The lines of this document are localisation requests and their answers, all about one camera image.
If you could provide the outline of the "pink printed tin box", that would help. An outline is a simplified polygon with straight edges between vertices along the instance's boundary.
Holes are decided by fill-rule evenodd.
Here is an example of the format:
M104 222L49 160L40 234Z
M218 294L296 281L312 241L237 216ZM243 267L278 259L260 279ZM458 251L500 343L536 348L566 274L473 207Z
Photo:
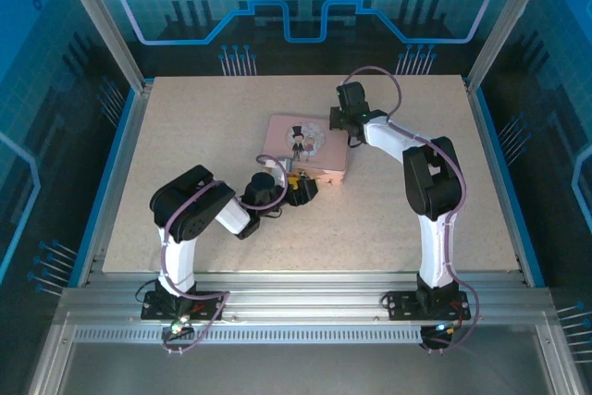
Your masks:
M263 154L290 159L290 174L305 174L339 186L347 171L348 134L331 130L327 119L274 115L269 119Z

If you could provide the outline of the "aluminium mounting rail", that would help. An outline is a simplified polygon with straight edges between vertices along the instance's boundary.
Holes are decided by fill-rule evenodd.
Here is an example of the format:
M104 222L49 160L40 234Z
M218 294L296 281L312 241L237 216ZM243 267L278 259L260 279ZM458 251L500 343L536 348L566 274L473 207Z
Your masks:
M134 294L150 279L140 273L99 273L83 288L63 291L57 324L136 325L141 305ZM471 311L481 326L536 326L558 317L550 291L524 284L521 273L476 272L464 276L477 295ZM389 290L414 290L413 272L200 273L198 290L229 294L223 318L253 325L379 325L388 321L380 305Z

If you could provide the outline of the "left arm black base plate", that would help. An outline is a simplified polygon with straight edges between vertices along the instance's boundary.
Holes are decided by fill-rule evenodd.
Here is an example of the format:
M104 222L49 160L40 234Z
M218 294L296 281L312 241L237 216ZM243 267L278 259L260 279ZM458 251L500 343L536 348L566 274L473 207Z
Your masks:
M182 317L189 320L210 320L221 302L221 298L195 301L152 290L143 297L141 320L174 321Z

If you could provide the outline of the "aluminium table side rail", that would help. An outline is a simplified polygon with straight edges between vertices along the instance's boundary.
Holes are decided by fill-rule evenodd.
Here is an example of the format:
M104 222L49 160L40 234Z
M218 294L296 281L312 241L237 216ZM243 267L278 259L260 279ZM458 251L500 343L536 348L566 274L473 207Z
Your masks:
M126 100L70 275L70 288L86 285L95 256L108 249L153 86L149 79L143 93L130 92Z
M533 281L530 267L524 256L524 246L520 230L517 226L515 218L512 213L512 205L510 196L506 192L505 182L503 179L500 163L496 156L496 151L487 127L486 116L483 114L482 108L475 93L470 93L468 88L465 88L468 98L468 103L471 107L477 132L479 134L480 142L484 149L484 154L487 160L487 166L490 176L492 178L493 187L496 193L496 199L499 204L502 219L505 228L508 232L509 239L512 244L513 256L517 264L517 270L523 276L523 281L526 287L532 288L536 284Z

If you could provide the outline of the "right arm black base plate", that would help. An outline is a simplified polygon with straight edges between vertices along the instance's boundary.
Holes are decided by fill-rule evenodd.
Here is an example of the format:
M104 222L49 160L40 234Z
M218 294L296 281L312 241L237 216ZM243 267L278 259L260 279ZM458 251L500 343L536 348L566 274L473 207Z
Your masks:
M438 305L429 312L422 306L414 291L389 291L380 299L380 305L388 311L390 321L453 321L471 320L467 295L459 291L449 302Z

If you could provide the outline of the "aluminium frame post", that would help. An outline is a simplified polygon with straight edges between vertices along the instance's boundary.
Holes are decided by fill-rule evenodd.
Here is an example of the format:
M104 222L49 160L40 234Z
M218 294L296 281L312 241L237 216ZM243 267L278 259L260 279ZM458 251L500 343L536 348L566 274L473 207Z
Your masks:
M104 0L80 0L131 89L143 94L145 79Z
M476 95L530 0L507 0L466 78L466 91Z

